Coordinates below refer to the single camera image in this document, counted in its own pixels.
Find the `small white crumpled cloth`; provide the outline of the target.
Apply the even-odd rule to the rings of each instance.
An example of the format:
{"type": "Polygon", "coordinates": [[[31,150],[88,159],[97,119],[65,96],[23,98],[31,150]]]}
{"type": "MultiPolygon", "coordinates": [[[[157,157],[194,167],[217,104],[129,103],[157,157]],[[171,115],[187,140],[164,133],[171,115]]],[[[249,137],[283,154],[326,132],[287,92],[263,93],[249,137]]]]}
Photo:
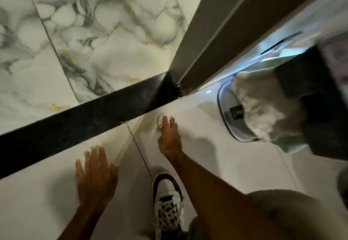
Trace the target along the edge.
{"type": "Polygon", "coordinates": [[[158,131],[161,133],[161,122],[162,122],[162,117],[163,116],[167,116],[168,118],[170,118],[170,117],[173,117],[173,116],[169,116],[169,115],[165,115],[165,114],[162,114],[162,115],[160,115],[159,117],[158,117],[158,119],[157,119],[157,129],[158,129],[158,131]]]}

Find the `brown wooden door frame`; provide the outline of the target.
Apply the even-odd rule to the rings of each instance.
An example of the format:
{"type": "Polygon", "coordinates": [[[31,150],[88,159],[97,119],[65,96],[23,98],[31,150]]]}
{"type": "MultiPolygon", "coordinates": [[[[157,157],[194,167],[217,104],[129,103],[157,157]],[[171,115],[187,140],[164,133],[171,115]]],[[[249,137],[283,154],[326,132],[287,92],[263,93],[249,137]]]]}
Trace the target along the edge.
{"type": "Polygon", "coordinates": [[[169,68],[195,92],[314,0],[201,0],[169,68]]]}

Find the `white and black sneaker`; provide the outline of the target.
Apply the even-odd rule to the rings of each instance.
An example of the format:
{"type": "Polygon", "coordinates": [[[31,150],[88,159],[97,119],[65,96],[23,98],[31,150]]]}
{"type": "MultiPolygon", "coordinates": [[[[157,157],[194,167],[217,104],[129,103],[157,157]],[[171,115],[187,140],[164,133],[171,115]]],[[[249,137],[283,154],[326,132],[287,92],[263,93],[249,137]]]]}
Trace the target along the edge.
{"type": "Polygon", "coordinates": [[[184,196],[175,178],[159,171],[152,181],[155,240],[168,240],[182,232],[184,196]]]}

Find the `person's left hand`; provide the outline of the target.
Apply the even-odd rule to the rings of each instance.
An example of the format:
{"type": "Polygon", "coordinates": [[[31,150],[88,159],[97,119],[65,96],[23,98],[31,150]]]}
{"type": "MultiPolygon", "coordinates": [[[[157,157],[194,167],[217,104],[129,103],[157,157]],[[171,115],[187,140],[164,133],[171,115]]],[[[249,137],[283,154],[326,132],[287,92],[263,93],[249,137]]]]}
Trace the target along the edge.
{"type": "Polygon", "coordinates": [[[113,184],[110,175],[110,163],[103,146],[92,147],[85,151],[84,180],[77,180],[77,192],[80,204],[92,202],[108,205],[115,194],[117,184],[113,184]]]}

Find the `person's beige trousers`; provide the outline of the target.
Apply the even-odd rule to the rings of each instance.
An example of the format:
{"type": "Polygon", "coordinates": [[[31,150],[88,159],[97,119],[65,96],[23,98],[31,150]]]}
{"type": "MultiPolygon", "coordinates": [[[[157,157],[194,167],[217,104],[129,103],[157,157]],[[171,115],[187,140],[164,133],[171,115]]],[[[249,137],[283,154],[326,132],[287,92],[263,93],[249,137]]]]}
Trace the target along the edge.
{"type": "Polygon", "coordinates": [[[348,214],[298,191],[269,189],[247,194],[291,240],[348,240],[348,214]]]}

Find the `white washing machine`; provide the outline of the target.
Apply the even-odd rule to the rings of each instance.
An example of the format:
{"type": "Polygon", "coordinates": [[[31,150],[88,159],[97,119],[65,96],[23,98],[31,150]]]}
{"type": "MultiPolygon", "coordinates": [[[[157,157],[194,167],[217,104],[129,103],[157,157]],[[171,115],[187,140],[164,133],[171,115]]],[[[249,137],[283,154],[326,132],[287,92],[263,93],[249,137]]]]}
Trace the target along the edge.
{"type": "MultiPolygon", "coordinates": [[[[241,71],[276,68],[315,45],[320,47],[330,74],[348,107],[348,0],[309,2],[236,61],[244,61],[246,67],[241,67],[241,71]]],[[[247,127],[243,107],[231,89],[238,72],[240,71],[234,72],[232,78],[218,90],[217,103],[221,117],[236,140],[243,143],[265,141],[256,137],[247,127]]],[[[299,153],[305,148],[311,151],[303,135],[270,142],[288,154],[299,153]]],[[[347,163],[346,169],[339,172],[337,177],[338,190],[342,193],[348,190],[348,162],[340,161],[347,163]]]]}

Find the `person's left forearm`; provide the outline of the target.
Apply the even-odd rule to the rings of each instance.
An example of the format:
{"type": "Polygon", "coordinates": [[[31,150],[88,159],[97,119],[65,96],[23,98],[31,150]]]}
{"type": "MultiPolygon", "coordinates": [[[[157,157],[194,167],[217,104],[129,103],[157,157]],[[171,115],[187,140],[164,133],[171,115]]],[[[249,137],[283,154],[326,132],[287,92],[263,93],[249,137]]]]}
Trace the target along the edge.
{"type": "Polygon", "coordinates": [[[106,206],[92,202],[82,203],[57,240],[90,240],[106,206]]]}

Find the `person's right forearm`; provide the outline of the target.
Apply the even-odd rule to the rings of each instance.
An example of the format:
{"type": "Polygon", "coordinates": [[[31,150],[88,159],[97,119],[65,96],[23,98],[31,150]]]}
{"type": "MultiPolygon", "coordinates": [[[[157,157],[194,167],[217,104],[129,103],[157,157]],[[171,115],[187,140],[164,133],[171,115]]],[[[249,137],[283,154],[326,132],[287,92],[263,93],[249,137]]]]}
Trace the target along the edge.
{"type": "Polygon", "coordinates": [[[174,167],[211,240],[290,240],[250,196],[227,184],[183,151],[163,152],[174,167]]]}

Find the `dark grey garment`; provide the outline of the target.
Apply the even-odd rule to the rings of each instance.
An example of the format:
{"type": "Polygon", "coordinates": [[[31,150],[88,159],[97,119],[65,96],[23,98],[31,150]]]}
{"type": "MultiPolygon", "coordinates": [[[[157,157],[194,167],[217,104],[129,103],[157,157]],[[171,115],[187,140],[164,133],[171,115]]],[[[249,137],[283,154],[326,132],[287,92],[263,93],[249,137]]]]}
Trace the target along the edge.
{"type": "Polygon", "coordinates": [[[348,162],[348,107],[320,47],[277,66],[275,74],[285,96],[307,113],[300,130],[313,154],[348,162]]]}

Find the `white cloth garment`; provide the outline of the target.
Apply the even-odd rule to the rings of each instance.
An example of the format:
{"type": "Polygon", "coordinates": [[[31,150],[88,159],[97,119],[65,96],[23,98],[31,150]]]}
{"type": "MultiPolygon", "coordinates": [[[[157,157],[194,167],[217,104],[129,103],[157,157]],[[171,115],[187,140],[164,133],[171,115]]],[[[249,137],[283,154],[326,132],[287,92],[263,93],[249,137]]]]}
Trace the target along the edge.
{"type": "Polygon", "coordinates": [[[244,110],[244,121],[256,137],[277,141],[302,136],[301,124],[307,113],[297,99],[286,97],[275,67],[240,71],[231,86],[244,110]]]}

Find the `person's right hand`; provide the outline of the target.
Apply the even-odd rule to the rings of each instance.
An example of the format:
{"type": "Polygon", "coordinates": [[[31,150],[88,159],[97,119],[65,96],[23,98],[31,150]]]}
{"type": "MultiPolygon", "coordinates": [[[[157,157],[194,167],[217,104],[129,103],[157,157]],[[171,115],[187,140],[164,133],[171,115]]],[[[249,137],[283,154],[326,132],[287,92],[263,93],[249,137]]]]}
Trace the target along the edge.
{"type": "Polygon", "coordinates": [[[172,161],[178,155],[183,153],[180,134],[173,137],[163,137],[162,134],[158,139],[160,152],[169,160],[172,161]]]}

